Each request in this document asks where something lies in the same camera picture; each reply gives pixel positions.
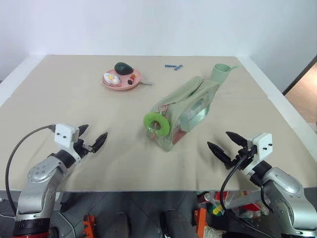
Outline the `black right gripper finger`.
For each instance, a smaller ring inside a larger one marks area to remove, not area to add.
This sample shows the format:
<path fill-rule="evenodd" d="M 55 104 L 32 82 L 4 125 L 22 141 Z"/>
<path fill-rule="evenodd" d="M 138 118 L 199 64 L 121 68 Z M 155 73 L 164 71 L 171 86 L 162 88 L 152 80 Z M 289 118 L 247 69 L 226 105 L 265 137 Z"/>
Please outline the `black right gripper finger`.
<path fill-rule="evenodd" d="M 247 139 L 244 137 L 240 136 L 239 134 L 231 131 L 226 131 L 225 132 L 229 138 L 237 145 L 242 146 L 242 147 L 247 147 Z"/>
<path fill-rule="evenodd" d="M 211 142 L 207 142 L 207 145 L 209 147 L 209 149 L 211 150 L 211 152 L 220 160 L 224 163 L 225 166 L 229 166 L 229 164 L 231 163 L 231 159 L 230 157 L 228 157 L 224 151 L 217 146 L 216 144 L 213 144 Z"/>

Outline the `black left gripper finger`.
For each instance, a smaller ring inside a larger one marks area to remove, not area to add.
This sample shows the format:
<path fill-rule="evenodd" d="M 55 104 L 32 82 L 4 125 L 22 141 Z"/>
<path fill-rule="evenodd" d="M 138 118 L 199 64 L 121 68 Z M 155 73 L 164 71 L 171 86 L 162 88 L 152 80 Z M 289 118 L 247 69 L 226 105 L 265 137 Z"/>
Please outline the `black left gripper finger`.
<path fill-rule="evenodd" d="M 87 129 L 88 127 L 89 127 L 88 124 L 84 124 L 84 125 L 81 125 L 81 126 L 78 127 L 78 129 L 79 129 L 79 135 L 78 135 L 78 137 L 79 137 L 79 138 L 81 137 L 81 135 L 84 134 L 84 132 L 86 131 L 86 129 Z"/>
<path fill-rule="evenodd" d="M 108 133 L 105 132 L 96 139 L 95 143 L 92 145 L 92 152 L 97 152 L 103 146 L 107 139 L 107 135 Z"/>

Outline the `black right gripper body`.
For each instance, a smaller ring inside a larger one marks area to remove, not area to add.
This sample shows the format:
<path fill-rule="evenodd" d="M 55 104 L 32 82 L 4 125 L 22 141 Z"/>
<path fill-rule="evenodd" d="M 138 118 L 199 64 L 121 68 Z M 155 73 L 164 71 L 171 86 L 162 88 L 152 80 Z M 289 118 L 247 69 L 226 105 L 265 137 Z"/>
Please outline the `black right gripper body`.
<path fill-rule="evenodd" d="M 231 160 L 229 156 L 226 155 L 225 167 L 227 170 L 233 168 L 238 165 L 239 170 L 245 169 L 248 164 L 252 161 L 252 158 L 255 154 L 255 147 L 253 146 L 251 149 L 243 148 L 238 151 L 238 154 L 235 156 L 235 159 Z"/>

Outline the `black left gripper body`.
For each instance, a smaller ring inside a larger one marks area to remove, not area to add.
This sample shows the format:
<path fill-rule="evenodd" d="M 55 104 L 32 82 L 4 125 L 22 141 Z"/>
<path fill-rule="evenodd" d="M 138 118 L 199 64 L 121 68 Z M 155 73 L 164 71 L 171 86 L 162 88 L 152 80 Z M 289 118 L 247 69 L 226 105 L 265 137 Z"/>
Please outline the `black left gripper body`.
<path fill-rule="evenodd" d="M 82 139 L 78 139 L 78 141 L 74 143 L 73 148 L 81 159 L 83 159 L 89 153 L 94 153 L 94 148 L 84 144 L 84 140 Z"/>

